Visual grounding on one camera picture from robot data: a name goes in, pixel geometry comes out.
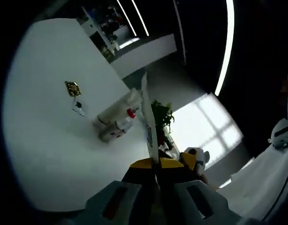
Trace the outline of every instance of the potted plant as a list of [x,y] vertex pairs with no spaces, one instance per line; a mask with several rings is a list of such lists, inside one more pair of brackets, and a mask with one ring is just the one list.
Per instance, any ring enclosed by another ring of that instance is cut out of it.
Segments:
[[169,150],[171,150],[172,144],[168,140],[163,130],[166,126],[168,126],[170,130],[171,121],[173,122],[175,121],[174,116],[172,115],[173,111],[171,110],[171,103],[168,103],[166,106],[163,106],[160,102],[158,102],[155,99],[151,104],[151,108],[155,119],[157,144],[158,146],[161,146],[166,142],[169,147]]

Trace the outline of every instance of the yellow part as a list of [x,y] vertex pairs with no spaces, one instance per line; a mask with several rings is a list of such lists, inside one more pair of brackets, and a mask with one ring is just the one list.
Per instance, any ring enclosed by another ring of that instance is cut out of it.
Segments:
[[182,152],[181,158],[183,159],[184,163],[188,165],[190,170],[194,170],[197,162],[196,155]]
[[160,158],[162,168],[177,168],[184,167],[182,163],[171,158]]
[[141,159],[131,164],[131,168],[142,168],[142,169],[151,169],[151,158]]

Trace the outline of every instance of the red cap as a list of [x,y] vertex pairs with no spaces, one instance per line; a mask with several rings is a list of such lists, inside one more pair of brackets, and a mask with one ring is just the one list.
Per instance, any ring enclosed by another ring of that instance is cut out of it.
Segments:
[[131,117],[133,119],[135,118],[135,114],[134,114],[134,112],[131,109],[127,109],[127,114],[128,114],[129,117]]

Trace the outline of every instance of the gray plastic part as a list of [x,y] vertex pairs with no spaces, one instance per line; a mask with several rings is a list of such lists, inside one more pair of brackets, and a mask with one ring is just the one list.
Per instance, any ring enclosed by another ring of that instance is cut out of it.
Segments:
[[[202,219],[201,213],[189,191],[192,186],[195,186],[199,193],[191,194],[201,195],[202,193],[203,199],[206,201],[204,203],[210,206],[213,212],[211,216]],[[226,198],[200,180],[175,184],[174,190],[180,199],[186,225],[235,225],[241,220],[238,214],[229,209]]]
[[[102,216],[103,211],[115,191],[119,187],[127,188],[119,208],[112,220]],[[120,181],[113,181],[103,190],[91,197],[87,203],[85,211],[72,220],[74,225],[127,225],[133,209],[135,199],[141,189],[139,184],[130,184]]]

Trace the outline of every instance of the white tabletop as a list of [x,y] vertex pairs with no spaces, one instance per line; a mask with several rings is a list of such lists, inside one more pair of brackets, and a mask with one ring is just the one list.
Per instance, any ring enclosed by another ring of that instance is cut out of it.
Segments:
[[71,109],[64,81],[78,83],[90,118],[129,91],[76,20],[30,28],[9,72],[3,132],[18,181],[40,210],[83,209],[131,163],[148,157],[139,124],[102,143],[90,120]]

